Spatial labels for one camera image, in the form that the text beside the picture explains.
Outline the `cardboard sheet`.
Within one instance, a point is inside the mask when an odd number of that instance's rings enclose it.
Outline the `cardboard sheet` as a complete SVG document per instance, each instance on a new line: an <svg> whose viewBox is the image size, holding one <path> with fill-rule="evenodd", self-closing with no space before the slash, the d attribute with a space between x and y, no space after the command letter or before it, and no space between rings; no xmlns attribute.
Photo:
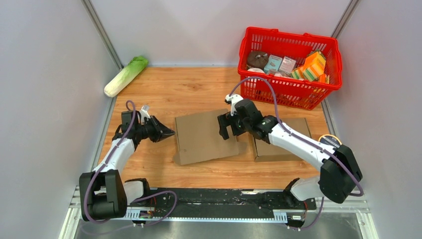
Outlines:
<svg viewBox="0 0 422 239"><path fill-rule="evenodd" d="M187 165L243 154L246 142L238 141L232 133L227 140L219 135L217 117L227 112L227 109L219 109L176 117L178 150L174 162Z"/></svg>

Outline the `brown cardboard box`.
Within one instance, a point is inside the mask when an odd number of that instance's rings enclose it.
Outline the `brown cardboard box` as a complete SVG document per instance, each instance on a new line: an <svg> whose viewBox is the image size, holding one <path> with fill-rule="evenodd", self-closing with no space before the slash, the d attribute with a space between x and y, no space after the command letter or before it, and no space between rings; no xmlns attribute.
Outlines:
<svg viewBox="0 0 422 239"><path fill-rule="evenodd" d="M282 119L282 122L285 122L289 127L297 132L307 137L311 137L311 132L306 118L284 118ZM252 139L252 149L255 156L255 162L302 161L302 159L286 149L267 144L266 142L257 140L254 137L252 137Z"/></svg>

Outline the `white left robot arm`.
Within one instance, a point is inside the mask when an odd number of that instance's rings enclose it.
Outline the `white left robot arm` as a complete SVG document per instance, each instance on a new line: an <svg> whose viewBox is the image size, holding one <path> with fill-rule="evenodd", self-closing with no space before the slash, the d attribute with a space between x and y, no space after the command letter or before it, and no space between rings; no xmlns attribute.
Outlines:
<svg viewBox="0 0 422 239"><path fill-rule="evenodd" d="M99 223L122 218L133 201L145 207L152 200L145 178L122 181L120 173L140 142L160 142L175 134L147 110L125 111L112 139L111 148L101 163L79 178L82 218Z"/></svg>

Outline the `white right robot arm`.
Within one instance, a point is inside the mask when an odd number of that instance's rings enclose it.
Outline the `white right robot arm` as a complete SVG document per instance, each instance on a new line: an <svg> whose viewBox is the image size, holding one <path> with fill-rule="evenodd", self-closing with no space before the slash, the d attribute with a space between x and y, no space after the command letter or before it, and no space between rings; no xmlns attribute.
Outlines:
<svg viewBox="0 0 422 239"><path fill-rule="evenodd" d="M219 134L224 140L229 139L227 127L231 127L235 136L247 132L256 140L289 151L318 170L319 176L297 178L287 185L286 206L295 209L315 197L342 204L348 196L363 195L359 184L363 176L348 146L324 144L299 133L275 116L263 116L251 100L238 94L227 95L224 101L230 105L230 111L217 117Z"/></svg>

